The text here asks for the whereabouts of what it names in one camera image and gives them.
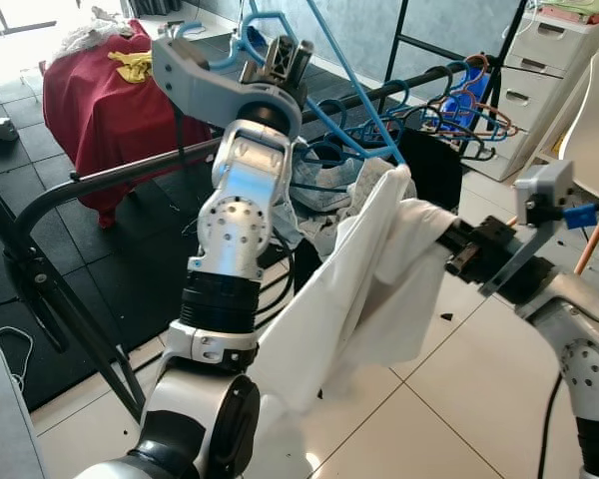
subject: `clothes rack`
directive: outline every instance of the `clothes rack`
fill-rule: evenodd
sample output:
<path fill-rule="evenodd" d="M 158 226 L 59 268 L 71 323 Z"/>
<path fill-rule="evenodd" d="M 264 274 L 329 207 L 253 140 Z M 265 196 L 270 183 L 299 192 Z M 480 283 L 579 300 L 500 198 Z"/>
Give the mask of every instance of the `clothes rack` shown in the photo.
<path fill-rule="evenodd" d="M 430 53 L 434 53 L 435 55 L 439 55 L 440 57 L 447 58 L 448 60 L 457 61 L 462 60 L 464 58 L 463 55 L 460 55 L 456 52 L 451 52 L 444 48 L 441 48 L 437 45 L 433 45 L 428 42 L 424 42 L 417 38 L 411 37 L 409 35 L 405 35 L 403 30 L 403 25 L 405 22 L 406 14 L 408 11 L 408 2 L 409 0 L 402 0 L 401 5 L 399 7 L 399 15 L 397 16 L 397 27 L 395 28 L 395 34 L 392 39 L 392 46 L 390 48 L 390 56 L 388 57 L 388 66 L 386 68 L 386 73 L 384 75 L 384 83 L 389 81 L 392 78 L 395 59 L 397 56 L 397 51 L 399 50 L 399 45 L 401 43 L 406 43 L 408 45 L 412 45 L 413 47 L 419 48 L 421 50 L 425 50 Z M 526 9 L 527 0 L 520 0 L 515 11 L 515 14 L 510 23 L 510 28 L 508 29 L 508 33 L 506 34 L 503 44 L 501 45 L 501 49 L 497 56 L 488 55 L 488 60 L 490 63 L 490 78 L 484 89 L 483 95 L 481 96 L 480 103 L 485 103 L 485 101 L 490 97 L 490 94 L 493 94 L 492 106 L 497 107 L 499 92 L 496 88 L 501 81 L 501 67 L 503 66 L 504 59 L 506 55 L 508 55 L 508 51 L 510 50 L 510 46 L 515 38 L 517 33 L 517 29 L 523 19 L 523 13 Z M 379 111 L 383 111 L 385 100 L 382 100 L 379 103 Z M 470 125 L 470 130 L 475 129 L 477 126 L 478 118 L 475 117 Z M 464 153 L 466 149 L 466 144 L 461 147 L 461 154 Z"/>

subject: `wall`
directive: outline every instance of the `wall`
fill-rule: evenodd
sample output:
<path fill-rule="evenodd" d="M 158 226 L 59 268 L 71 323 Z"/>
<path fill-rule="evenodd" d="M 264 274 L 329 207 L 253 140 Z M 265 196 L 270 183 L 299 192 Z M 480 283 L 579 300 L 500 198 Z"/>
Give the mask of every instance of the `wall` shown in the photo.
<path fill-rule="evenodd" d="M 397 24 L 401 0 L 315 0 L 332 34 L 353 69 L 375 80 L 383 80 Z M 201 0 L 201 7 L 237 20 L 239 0 Z M 496 55 L 501 33 L 512 19 L 516 0 L 409 0 L 403 33 L 448 50 L 469 55 L 485 51 Z M 282 10 L 301 39 L 315 43 L 315 53 L 336 62 L 330 46 L 303 0 L 258 0 L 262 10 Z M 261 28 L 272 36 L 267 22 Z M 402 44 L 393 78 L 408 78 L 447 60 Z M 419 88 L 420 98 L 441 87 Z"/>

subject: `clothes hanger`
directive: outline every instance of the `clothes hanger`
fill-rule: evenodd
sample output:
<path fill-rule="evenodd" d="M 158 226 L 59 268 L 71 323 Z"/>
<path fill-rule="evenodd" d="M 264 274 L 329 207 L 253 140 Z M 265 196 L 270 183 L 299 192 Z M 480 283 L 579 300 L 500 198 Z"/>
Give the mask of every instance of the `clothes hanger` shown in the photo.
<path fill-rule="evenodd" d="M 475 107 L 483 108 L 483 110 L 487 110 L 487 111 L 495 114 L 495 118 L 492 118 L 490 115 L 485 114 L 483 111 L 479 111 L 476 108 L 469 109 L 469 108 L 460 107 L 461 110 L 465 110 L 466 112 L 469 112 L 471 115 L 480 117 L 487 124 L 489 124 L 493 127 L 493 130 L 490 132 L 489 131 L 472 132 L 476 136 L 483 138 L 487 142 L 502 142 L 506 138 L 514 137 L 515 135 L 517 135 L 519 133 L 519 128 L 512 124 L 512 121 L 510 120 L 510 118 L 508 118 L 508 116 L 504 115 L 496 108 L 491 107 L 490 105 L 484 105 L 484 104 L 480 104 L 480 103 L 477 103 L 475 105 Z M 462 136 L 461 132 L 446 131 L 445 133 L 447 135 L 455 136 L 457 138 Z"/>
<path fill-rule="evenodd" d="M 405 125 L 407 125 L 408 119 L 412 115 L 414 115 L 415 113 L 418 113 L 418 112 L 422 112 L 422 115 L 420 116 L 420 123 L 422 126 L 425 126 L 428 129 L 426 131 L 426 133 L 429 133 L 432 135 L 436 134 L 439 131 L 441 124 L 443 123 L 443 118 L 442 118 L 441 114 L 439 113 L 439 110 L 437 110 L 436 108 L 434 108 L 431 105 L 424 104 L 424 105 L 419 105 L 417 107 L 413 107 L 410 110 L 408 110 L 407 112 L 405 112 L 402 117 L 399 117 L 399 118 Z M 432 113 L 434 119 L 432 119 L 431 122 L 430 122 L 430 118 L 426 115 L 426 112 Z"/>
<path fill-rule="evenodd" d="M 474 157 L 466 157 L 466 156 L 462 156 L 462 160 L 474 160 L 474 161 L 479 161 L 479 162 L 486 162 L 488 160 L 491 160 L 495 154 L 496 151 L 494 148 L 487 148 L 486 144 L 484 142 L 484 140 L 479 137 L 478 135 L 476 135 L 472 130 L 470 130 L 469 128 L 466 128 L 462 125 L 453 123 L 453 122 L 448 122 L 448 121 L 444 121 L 443 122 L 444 125 L 447 125 L 449 127 L 451 127 L 453 130 L 453 132 L 461 132 L 462 135 L 464 135 L 464 137 L 461 139 L 461 141 L 463 142 L 477 142 L 477 144 L 479 145 L 479 149 L 477 150 L 477 153 L 475 154 Z M 437 132 L 437 134 L 435 134 L 435 136 L 438 136 L 439 138 L 446 140 L 448 142 L 455 142 L 457 141 L 457 137 L 455 136 L 451 136 L 451 137 L 447 137 L 446 136 L 447 132 L 444 131 L 439 131 Z M 487 152 L 487 156 L 486 157 L 482 157 L 481 154 L 483 152 Z"/>
<path fill-rule="evenodd" d="M 346 106 L 340 100 L 328 98 L 326 100 L 322 100 L 317 105 L 320 108 L 323 107 L 324 105 L 333 105 L 333 106 L 337 107 L 337 109 L 339 110 L 339 114 L 340 114 L 338 126 L 341 129 L 344 128 L 344 126 L 346 124 L 347 113 L 346 113 Z M 305 163 L 312 164 L 312 165 L 322 165 L 324 167 L 338 167 L 340 165 L 343 165 L 345 163 L 345 161 L 348 160 L 349 158 L 357 158 L 356 154 L 345 152 L 339 144 L 334 143 L 332 141 L 332 139 L 336 139 L 336 138 L 337 138 L 337 136 L 334 133 L 326 133 L 322 140 L 319 140 L 317 142 L 312 142 L 312 143 L 310 143 L 310 145 L 307 145 L 307 147 L 305 149 L 300 150 L 299 158 Z M 332 157 L 335 160 L 325 160 L 323 158 L 320 158 L 319 155 L 317 154 L 316 150 L 320 150 L 322 153 L 324 150 L 331 151 Z M 317 156 L 316 159 L 310 158 L 308 156 L 308 154 L 311 152 L 315 153 L 315 155 Z M 295 184 L 294 186 L 297 188 L 307 188 L 309 190 L 315 190 L 315 188 L 317 188 L 317 191 L 335 191 L 333 189 L 323 189 L 321 187 L 313 187 L 311 185 Z"/>
<path fill-rule="evenodd" d="M 385 113 L 380 115 L 379 117 L 384 122 L 384 125 L 386 129 L 390 132 L 390 135 L 392 136 L 393 140 L 396 143 L 399 143 L 399 141 L 401 140 L 401 136 L 403 135 L 403 131 L 405 129 L 405 124 L 396 115 L 400 112 L 408 111 L 411 108 L 406 104 L 408 98 L 410 97 L 410 88 L 408 87 L 408 84 L 406 82 L 398 79 L 388 80 L 383 84 L 384 87 L 390 85 L 399 86 L 401 90 L 403 90 L 404 92 L 403 98 L 394 107 L 387 108 Z M 360 140 L 368 146 L 373 146 L 381 145 L 383 138 L 377 130 L 376 125 L 372 121 L 368 120 L 361 126 Z"/>
<path fill-rule="evenodd" d="M 428 101 L 428 104 L 436 104 L 438 102 L 443 102 L 443 100 L 450 94 L 450 89 L 452 87 L 452 70 L 443 65 L 437 65 L 436 67 L 429 68 L 425 73 L 434 72 L 435 70 L 442 72 L 446 76 L 446 86 L 443 90 L 443 93 L 437 95 L 436 97 L 431 98 Z"/>
<path fill-rule="evenodd" d="M 463 68 L 464 73 L 463 78 L 459 80 L 459 83 L 450 87 L 451 91 L 463 89 L 466 86 L 466 84 L 470 81 L 470 70 L 472 69 L 466 60 L 455 60 L 446 65 L 446 67 L 450 68 L 453 65 L 459 65 L 461 68 Z"/>

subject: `red cloth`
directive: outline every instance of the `red cloth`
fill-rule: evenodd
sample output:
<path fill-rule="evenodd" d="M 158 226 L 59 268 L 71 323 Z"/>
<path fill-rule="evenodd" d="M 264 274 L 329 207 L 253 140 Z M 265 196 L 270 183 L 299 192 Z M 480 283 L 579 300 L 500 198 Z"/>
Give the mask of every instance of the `red cloth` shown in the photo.
<path fill-rule="evenodd" d="M 173 108 L 153 78 L 127 83 L 107 58 L 109 52 L 151 49 L 142 26 L 131 21 L 135 35 L 119 35 L 95 49 L 56 60 L 44 75 L 44 119 L 80 176 L 118 167 L 177 148 Z M 185 118 L 184 144 L 211 138 L 209 127 Z M 115 207 L 135 184 L 87 195 L 83 205 L 100 213 L 105 228 L 115 221 Z"/>

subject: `white tile floor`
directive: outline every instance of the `white tile floor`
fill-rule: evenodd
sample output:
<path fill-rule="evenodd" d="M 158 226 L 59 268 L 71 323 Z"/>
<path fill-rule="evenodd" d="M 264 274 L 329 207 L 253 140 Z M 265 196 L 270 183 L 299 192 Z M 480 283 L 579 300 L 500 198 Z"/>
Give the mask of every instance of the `white tile floor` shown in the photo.
<path fill-rule="evenodd" d="M 464 179 L 460 215 L 474 224 L 513 215 L 512 192 L 476 173 Z M 563 232 L 566 246 L 545 249 L 572 267 L 584 242 Z M 599 257 L 586 275 L 599 285 Z M 278 264 L 267 280 L 284 272 Z M 274 297 L 266 294 L 262 302 Z M 450 321 L 439 316 L 450 312 Z M 444 280 L 430 330 L 415 360 L 367 367 L 342 402 L 319 401 L 295 423 L 267 438 L 245 477 L 254 479 L 534 477 L 543 414 L 557 374 L 552 350 L 509 305 L 484 299 L 474 285 Z M 164 336 L 134 353 L 141 364 Z M 140 372 L 143 386 L 157 363 Z M 52 479 L 69 479 L 89 464 L 124 454 L 137 426 L 94 376 L 33 414 Z M 578 477 L 581 454 L 567 390 L 551 423 L 546 478 Z"/>

